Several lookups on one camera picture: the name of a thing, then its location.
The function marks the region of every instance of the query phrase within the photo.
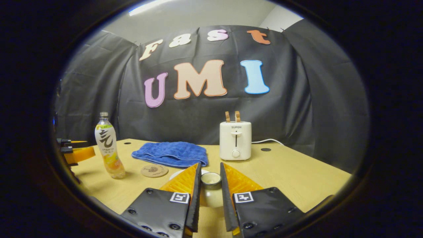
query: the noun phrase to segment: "cup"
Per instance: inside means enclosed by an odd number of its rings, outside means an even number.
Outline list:
[[[200,205],[218,208],[223,206],[222,177],[209,172],[201,176]]]

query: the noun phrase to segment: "ceiling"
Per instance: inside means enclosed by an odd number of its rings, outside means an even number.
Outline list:
[[[275,6],[266,0],[173,0],[134,16],[129,16],[129,9],[104,30],[139,45],[171,32],[202,26],[258,27]]]

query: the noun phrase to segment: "plastic bottle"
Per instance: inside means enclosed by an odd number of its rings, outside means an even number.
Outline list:
[[[100,112],[100,121],[96,125],[94,134],[107,172],[112,178],[125,177],[125,168],[116,149],[116,132],[109,122],[107,112]]]

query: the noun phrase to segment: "white cable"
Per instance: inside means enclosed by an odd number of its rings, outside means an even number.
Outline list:
[[[266,139],[266,140],[262,140],[262,141],[254,141],[254,142],[251,142],[251,144],[261,143],[261,142],[265,142],[265,141],[275,141],[275,142],[285,146],[284,144],[280,143],[279,141],[277,141],[275,139]]]

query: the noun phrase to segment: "foam letter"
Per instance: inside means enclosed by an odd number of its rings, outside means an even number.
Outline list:
[[[209,60],[204,64],[200,73],[190,63],[181,63],[174,66],[178,72],[178,91],[174,94],[176,99],[189,98],[191,93],[187,91],[187,84],[196,96],[199,96],[204,83],[207,88],[204,94],[209,97],[223,96],[228,91],[223,87],[221,68],[222,60]]]
[[[227,38],[229,38],[228,34],[226,34],[226,31],[223,29],[211,30],[209,31],[209,33],[207,33],[207,35],[207,39],[211,42],[226,40]]]
[[[191,39],[191,34],[183,34],[173,38],[173,41],[169,44],[169,47],[177,47],[178,45],[188,44]]]
[[[143,59],[147,59],[148,57],[150,57],[150,55],[151,55],[150,52],[154,52],[157,49],[157,46],[159,44],[161,44],[162,42],[163,42],[163,39],[146,45],[146,49],[145,49],[145,51],[143,53],[143,56],[141,56],[140,61],[143,60]]]
[[[248,30],[247,31],[247,33],[250,33],[252,36],[253,36],[253,39],[255,40],[255,41],[257,41],[258,43],[262,43],[262,44],[270,44],[270,41],[268,41],[268,40],[265,40],[264,38],[263,38],[263,36],[267,36],[266,34],[264,34],[264,33],[261,33],[260,31],[258,31],[258,30]]]
[[[260,66],[262,62],[258,60],[241,61],[241,66],[247,71],[248,86],[244,89],[249,94],[264,94],[270,91],[270,88],[264,84],[263,75]]]
[[[153,82],[154,78],[149,78],[144,82],[146,86],[146,104],[151,108],[156,108],[160,106],[165,99],[165,79],[168,76],[168,73],[162,73],[157,76],[157,80],[159,81],[159,96],[156,99],[153,98]]]

